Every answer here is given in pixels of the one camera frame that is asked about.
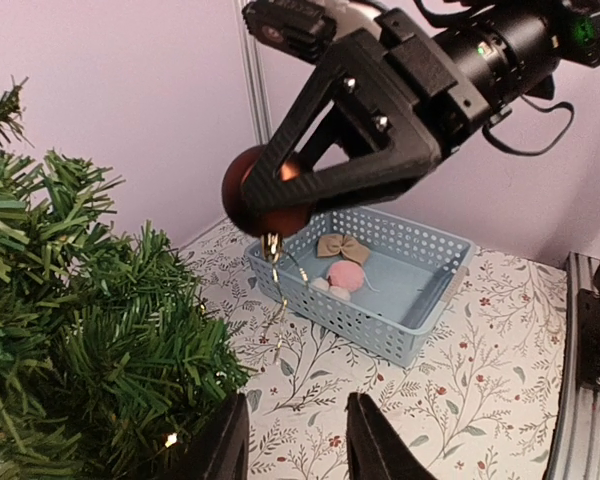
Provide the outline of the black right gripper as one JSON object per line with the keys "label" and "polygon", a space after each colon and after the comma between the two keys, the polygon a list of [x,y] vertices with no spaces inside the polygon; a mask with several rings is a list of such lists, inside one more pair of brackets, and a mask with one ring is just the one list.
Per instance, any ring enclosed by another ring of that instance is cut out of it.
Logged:
{"label": "black right gripper", "polygon": [[[300,176],[267,193],[281,204],[309,204],[312,215],[394,199],[440,164],[440,149],[417,118],[449,145],[489,119],[491,106],[440,45],[404,11],[377,16],[381,46],[359,30],[335,42],[315,67],[261,160],[276,169],[290,156]],[[406,86],[401,78],[412,88]],[[301,152],[296,145],[327,104],[333,107]],[[314,168],[337,143],[349,159]]]}

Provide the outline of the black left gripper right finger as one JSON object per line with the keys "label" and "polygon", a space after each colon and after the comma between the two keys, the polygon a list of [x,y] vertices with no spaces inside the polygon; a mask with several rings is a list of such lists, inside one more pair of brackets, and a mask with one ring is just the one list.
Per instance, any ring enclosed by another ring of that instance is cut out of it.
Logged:
{"label": "black left gripper right finger", "polygon": [[346,412],[347,463],[350,479],[435,479],[435,476],[411,453],[368,394],[350,393]]}

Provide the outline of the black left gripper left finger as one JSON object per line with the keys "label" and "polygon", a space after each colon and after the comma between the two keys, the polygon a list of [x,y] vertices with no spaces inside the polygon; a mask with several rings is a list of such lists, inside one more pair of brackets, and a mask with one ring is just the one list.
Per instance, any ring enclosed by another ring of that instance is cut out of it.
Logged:
{"label": "black left gripper left finger", "polygon": [[246,479],[249,457],[246,396],[234,393],[167,471],[168,479]]}

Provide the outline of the dark red bauble ornament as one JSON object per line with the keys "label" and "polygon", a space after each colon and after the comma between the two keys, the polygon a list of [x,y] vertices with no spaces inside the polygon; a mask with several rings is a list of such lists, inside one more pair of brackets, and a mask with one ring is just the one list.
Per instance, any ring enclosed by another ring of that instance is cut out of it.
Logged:
{"label": "dark red bauble ornament", "polygon": [[266,189],[278,193],[287,181],[302,173],[298,161],[290,156],[276,169],[261,160],[266,147],[256,145],[240,154],[228,166],[221,185],[221,200],[228,218],[243,233],[260,239],[262,259],[271,267],[270,278],[276,287],[280,307],[264,327],[263,333],[277,328],[274,361],[280,360],[285,315],[285,297],[278,267],[286,254],[284,239],[303,229],[310,220],[309,204],[278,204]]}

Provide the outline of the small green christmas tree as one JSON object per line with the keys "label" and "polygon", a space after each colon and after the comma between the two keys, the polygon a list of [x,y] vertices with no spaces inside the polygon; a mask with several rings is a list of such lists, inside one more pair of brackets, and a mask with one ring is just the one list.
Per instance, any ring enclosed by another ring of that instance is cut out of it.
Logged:
{"label": "small green christmas tree", "polygon": [[0,92],[0,479],[168,479],[248,378],[167,234],[117,234],[116,180],[24,136]]}

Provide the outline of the light blue plastic basket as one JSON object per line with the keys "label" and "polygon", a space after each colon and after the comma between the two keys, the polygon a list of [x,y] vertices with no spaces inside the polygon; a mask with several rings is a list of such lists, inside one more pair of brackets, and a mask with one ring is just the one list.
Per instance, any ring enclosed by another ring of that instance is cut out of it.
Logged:
{"label": "light blue plastic basket", "polygon": [[[328,236],[370,251],[362,285],[345,294],[326,286],[342,254],[320,256]],[[284,240],[271,265],[260,243],[245,251],[260,290],[288,310],[399,366],[423,347],[468,274],[473,242],[369,208],[323,213]]]}

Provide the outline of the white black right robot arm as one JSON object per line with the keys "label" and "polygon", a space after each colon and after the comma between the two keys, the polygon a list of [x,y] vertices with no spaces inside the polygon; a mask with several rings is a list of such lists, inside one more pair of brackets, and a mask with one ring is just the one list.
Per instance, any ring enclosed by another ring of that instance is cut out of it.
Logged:
{"label": "white black right robot arm", "polygon": [[313,72],[239,181],[257,218],[400,196],[519,98],[552,99],[563,61],[600,67],[600,1],[465,1],[426,29],[375,1],[252,1],[262,44]]}

